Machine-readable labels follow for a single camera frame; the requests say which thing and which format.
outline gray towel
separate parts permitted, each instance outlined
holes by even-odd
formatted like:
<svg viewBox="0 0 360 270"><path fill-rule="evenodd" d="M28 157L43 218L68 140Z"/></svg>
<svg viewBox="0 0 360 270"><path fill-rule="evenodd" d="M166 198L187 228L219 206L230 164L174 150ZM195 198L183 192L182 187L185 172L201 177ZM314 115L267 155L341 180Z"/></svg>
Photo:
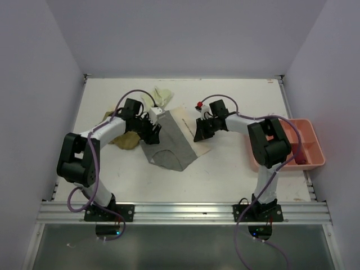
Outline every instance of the gray towel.
<svg viewBox="0 0 360 270"><path fill-rule="evenodd" d="M199 151L199 146L193 147L194 143L192 141L189 142L189 138L193 139L193 136L188 136L188 134L185 136L184 134L184 132L191 135L195 134L194 130L191 131L186 123L189 119L186 115L184 116L184 109L177 108L172 111L166 111L165 116L159 120L161 125L159 133L160 143L158 145L147 145L140 141L140 145L149 163L181 172L196 160L198 156L208 152L210 149L204 145L202 145L201 151ZM185 123L185 125L182 125L182 127L186 127L183 128L183 131L175 120L174 115L180 117L180 120Z"/></svg>

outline yellow cloth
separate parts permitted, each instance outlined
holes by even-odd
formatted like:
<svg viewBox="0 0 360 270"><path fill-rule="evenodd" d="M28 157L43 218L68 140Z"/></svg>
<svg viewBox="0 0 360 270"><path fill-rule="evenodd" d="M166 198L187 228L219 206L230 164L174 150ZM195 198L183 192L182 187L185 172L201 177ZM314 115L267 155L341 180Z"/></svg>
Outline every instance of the yellow cloth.
<svg viewBox="0 0 360 270"><path fill-rule="evenodd" d="M103 117L103 121L112 113L112 111L107 111ZM120 149L131 150L139 144L139 141L140 137L136 132L128 131L125 134L122 134L119 137L113 139L111 142L109 142L109 144L115 144Z"/></svg>

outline pink plastic bin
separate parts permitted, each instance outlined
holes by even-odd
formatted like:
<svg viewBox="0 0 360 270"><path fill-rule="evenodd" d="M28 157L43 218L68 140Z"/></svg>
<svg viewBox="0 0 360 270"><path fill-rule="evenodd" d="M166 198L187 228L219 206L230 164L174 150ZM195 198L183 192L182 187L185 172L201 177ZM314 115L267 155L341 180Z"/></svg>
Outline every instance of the pink plastic bin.
<svg viewBox="0 0 360 270"><path fill-rule="evenodd" d="M305 164L297 164L295 160L292 160L290 163L286 164L282 170L312 170L318 166L324 165L325 158L311 122L308 119L290 119L290 121L295 124L300 132L302 140L301 151L303 153L300 159L302 159ZM294 148L294 151L296 151L298 144L296 133L289 124L281 120L280 122L291 146ZM250 167L253 171L257 172L259 170L259 164L256 162L251 150L249 136L245 136L245 143L249 154ZM287 159L291 158L292 155L293 153L287 156Z"/></svg>

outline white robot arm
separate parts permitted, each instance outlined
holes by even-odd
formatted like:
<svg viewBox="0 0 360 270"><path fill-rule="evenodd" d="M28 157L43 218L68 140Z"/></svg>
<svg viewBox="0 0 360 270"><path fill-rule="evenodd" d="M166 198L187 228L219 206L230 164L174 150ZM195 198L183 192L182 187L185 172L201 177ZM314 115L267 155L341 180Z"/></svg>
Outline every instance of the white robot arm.
<svg viewBox="0 0 360 270"><path fill-rule="evenodd" d="M97 206L113 210L111 208L116 203L114 195L107 190L100 179L96 185L95 159L91 146L94 148L97 165L100 168L100 150L127 131L137 132L140 139L147 144L159 143L161 126L158 125L157 120L163 111L159 107L153 107L144 116L139 115L141 105L141 102L128 98L121 111L115 112L91 130L80 134L68 133L65 136L57 174L79 187L85 197L90 198L94 195L91 204L94 202ZM85 209L87 208L76 209L76 212Z"/></svg>
<svg viewBox="0 0 360 270"><path fill-rule="evenodd" d="M199 102L196 109L201 117L196 119L194 142L214 136L218 130L239 132L250 137L254 157L259 163L258 183L252 200L264 190L276 168L286 161L291 145L278 119L262 121L241 118L230 113L222 100L211 103L209 107ZM268 211L277 204L276 187L278 175L259 197L255 211Z"/></svg>

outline gray cloth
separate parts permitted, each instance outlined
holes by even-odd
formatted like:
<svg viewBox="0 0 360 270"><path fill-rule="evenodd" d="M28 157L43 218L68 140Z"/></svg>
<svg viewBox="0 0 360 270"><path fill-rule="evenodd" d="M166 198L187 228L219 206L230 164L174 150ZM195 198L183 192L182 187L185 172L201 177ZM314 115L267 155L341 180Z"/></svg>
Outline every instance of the gray cloth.
<svg viewBox="0 0 360 270"><path fill-rule="evenodd" d="M149 163L181 172L186 169L197 155L173 119L170 111L159 119L161 131L158 145L147 145L140 141L141 148Z"/></svg>

